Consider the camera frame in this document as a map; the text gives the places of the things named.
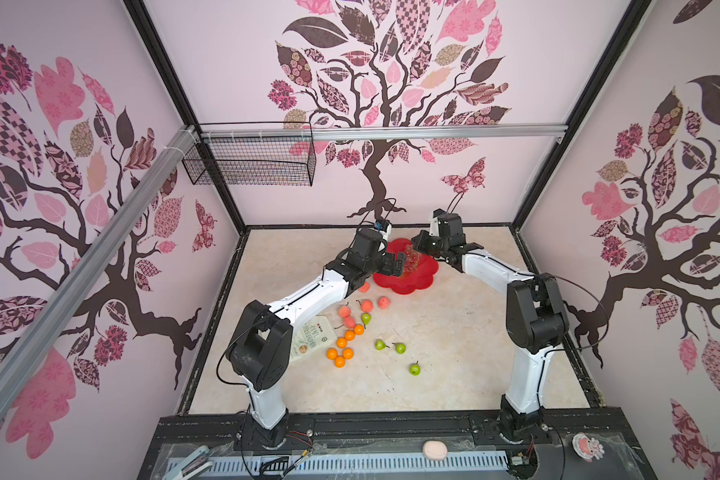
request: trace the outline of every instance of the wire basket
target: wire basket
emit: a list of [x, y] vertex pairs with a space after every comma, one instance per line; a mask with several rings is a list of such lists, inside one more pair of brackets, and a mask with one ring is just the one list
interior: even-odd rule
[[192, 184], [311, 187], [317, 158], [309, 123], [252, 123], [285, 125], [286, 129], [232, 130], [202, 138], [183, 159]]

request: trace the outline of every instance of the marble floor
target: marble floor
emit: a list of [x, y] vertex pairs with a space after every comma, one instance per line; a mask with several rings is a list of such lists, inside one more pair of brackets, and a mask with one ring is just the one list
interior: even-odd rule
[[[525, 268], [507, 227], [464, 228], [469, 242]], [[396, 229], [391, 239], [411, 238], [418, 229]], [[242, 255], [232, 291], [222, 314], [208, 360], [202, 371], [192, 414], [245, 410], [249, 397], [240, 386], [216, 378], [216, 363], [229, 343], [243, 307], [251, 300], [272, 302], [313, 280], [322, 266], [352, 241], [354, 229], [253, 230]], [[373, 283], [367, 293], [348, 301], [359, 320], [355, 300], [387, 296], [392, 305], [375, 308], [365, 334], [349, 346], [355, 356], [342, 369], [325, 357], [325, 350], [292, 363], [280, 380], [291, 412], [382, 412], [402, 410], [462, 410], [499, 408], [512, 369], [514, 345], [504, 326], [506, 299], [491, 288], [445, 264], [427, 290], [401, 296]], [[325, 315], [340, 326], [338, 304]], [[403, 355], [377, 351], [374, 342], [404, 342]], [[419, 376], [408, 367], [418, 362]], [[221, 376], [239, 377], [227, 360]], [[553, 354], [545, 390], [547, 408], [587, 408], [584, 394], [563, 352]]]

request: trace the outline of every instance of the pink leaf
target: pink leaf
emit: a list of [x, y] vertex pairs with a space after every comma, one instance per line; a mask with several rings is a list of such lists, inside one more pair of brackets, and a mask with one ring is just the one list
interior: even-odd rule
[[698, 231], [699, 229], [691, 225], [673, 226], [672, 228], [664, 230], [664, 233], [660, 236], [671, 244], [679, 244], [680, 242], [689, 240], [696, 235]]
[[53, 224], [61, 222], [61, 219], [67, 215], [67, 207], [64, 206], [60, 200], [57, 200], [50, 195], [35, 194], [34, 202], [38, 206], [40, 215]]
[[713, 215], [719, 206], [720, 188], [717, 184], [707, 188], [693, 200], [693, 209], [704, 215]]
[[106, 206], [104, 197], [100, 194], [94, 197], [85, 207], [85, 220], [91, 225], [103, 228], [110, 221], [110, 211]]
[[403, 93], [403, 105], [405, 105], [408, 108], [415, 107], [420, 100], [422, 100], [422, 95], [424, 94], [424, 91], [420, 88], [414, 88], [413, 90], [408, 90], [405, 93]]
[[59, 247], [51, 242], [35, 242], [22, 246], [21, 253], [39, 268], [51, 268], [59, 257]]
[[364, 78], [360, 83], [360, 95], [362, 95], [363, 98], [373, 97], [376, 95], [376, 85], [367, 78]]
[[698, 358], [699, 354], [696, 352], [696, 344], [693, 342], [693, 337], [688, 335], [685, 340], [680, 342], [680, 360], [686, 370], [690, 372], [696, 366], [696, 359]]

